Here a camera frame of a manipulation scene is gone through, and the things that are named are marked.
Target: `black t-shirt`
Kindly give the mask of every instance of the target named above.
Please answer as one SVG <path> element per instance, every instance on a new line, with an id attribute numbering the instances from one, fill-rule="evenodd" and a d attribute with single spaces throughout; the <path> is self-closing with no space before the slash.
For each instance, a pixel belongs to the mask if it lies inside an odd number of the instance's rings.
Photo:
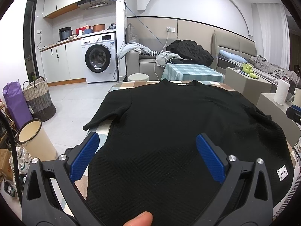
<path id="1" fill-rule="evenodd" d="M 236 91 L 167 80 L 107 94 L 87 130 L 113 119 L 104 146 L 89 164 L 87 202 L 107 225 L 143 211 L 152 225 L 190 225 L 219 190 L 196 148 L 206 133 L 227 155 L 262 158 L 273 205 L 288 192 L 293 165 L 283 130 Z M 286 166 L 280 181 L 277 170 Z"/>

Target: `purple bag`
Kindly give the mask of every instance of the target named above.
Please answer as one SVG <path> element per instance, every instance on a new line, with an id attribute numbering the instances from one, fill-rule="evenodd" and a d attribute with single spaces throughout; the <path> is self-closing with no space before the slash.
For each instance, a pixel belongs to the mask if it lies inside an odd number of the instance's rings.
<path id="1" fill-rule="evenodd" d="M 27 121 L 33 119 L 19 81 L 6 84 L 2 93 L 9 113 L 19 130 Z"/>

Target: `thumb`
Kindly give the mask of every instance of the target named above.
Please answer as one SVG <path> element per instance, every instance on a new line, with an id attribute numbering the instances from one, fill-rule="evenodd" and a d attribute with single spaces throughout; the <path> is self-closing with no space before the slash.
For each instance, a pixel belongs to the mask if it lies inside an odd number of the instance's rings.
<path id="1" fill-rule="evenodd" d="M 145 211 L 134 219 L 126 222 L 123 226 L 151 226 L 152 221 L 153 215 L 150 212 Z"/>

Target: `bed headboard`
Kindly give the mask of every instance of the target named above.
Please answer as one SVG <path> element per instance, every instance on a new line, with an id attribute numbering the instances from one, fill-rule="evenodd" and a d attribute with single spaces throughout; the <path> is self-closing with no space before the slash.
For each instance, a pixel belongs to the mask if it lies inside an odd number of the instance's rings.
<path id="1" fill-rule="evenodd" d="M 212 69 L 216 69 L 217 67 L 217 57 L 220 50 L 240 55 L 245 59 L 256 55 L 255 42 L 233 33 L 224 33 L 215 30 L 212 34 L 211 46 L 211 54 L 214 58 L 210 66 Z"/>

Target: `woven basket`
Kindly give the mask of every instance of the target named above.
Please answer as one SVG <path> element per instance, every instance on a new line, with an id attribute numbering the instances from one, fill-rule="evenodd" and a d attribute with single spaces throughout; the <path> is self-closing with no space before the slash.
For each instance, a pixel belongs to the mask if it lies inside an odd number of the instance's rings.
<path id="1" fill-rule="evenodd" d="M 34 82 L 23 83 L 23 94 L 31 111 L 33 118 L 38 118 L 42 122 L 54 116 L 56 108 L 52 103 L 46 79 L 38 76 Z"/>

